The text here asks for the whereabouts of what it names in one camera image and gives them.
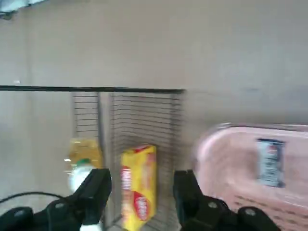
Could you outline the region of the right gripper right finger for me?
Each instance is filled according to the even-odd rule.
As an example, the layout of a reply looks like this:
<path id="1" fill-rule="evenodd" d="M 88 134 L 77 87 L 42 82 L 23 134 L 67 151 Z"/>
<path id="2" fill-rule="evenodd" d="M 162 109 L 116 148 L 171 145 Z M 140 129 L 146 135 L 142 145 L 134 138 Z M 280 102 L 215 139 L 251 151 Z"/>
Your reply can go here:
<path id="1" fill-rule="evenodd" d="M 203 195 L 194 172 L 177 170 L 173 197 L 182 231 L 279 231 L 261 209 L 244 206 L 232 211 L 220 199 Z"/>

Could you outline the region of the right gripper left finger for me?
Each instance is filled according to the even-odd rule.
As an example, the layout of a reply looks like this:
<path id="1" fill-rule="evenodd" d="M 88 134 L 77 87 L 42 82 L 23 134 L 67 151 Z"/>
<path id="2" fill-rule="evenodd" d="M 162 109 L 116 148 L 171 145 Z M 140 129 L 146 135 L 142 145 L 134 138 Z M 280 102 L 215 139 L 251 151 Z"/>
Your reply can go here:
<path id="1" fill-rule="evenodd" d="M 78 231 L 81 226 L 99 223 L 112 190 L 109 169 L 93 169 L 67 197 L 47 192 L 23 192 L 2 199 L 4 203 L 26 195 L 54 197 L 45 209 L 35 213 L 31 207 L 15 207 L 0 217 L 2 231 Z"/>

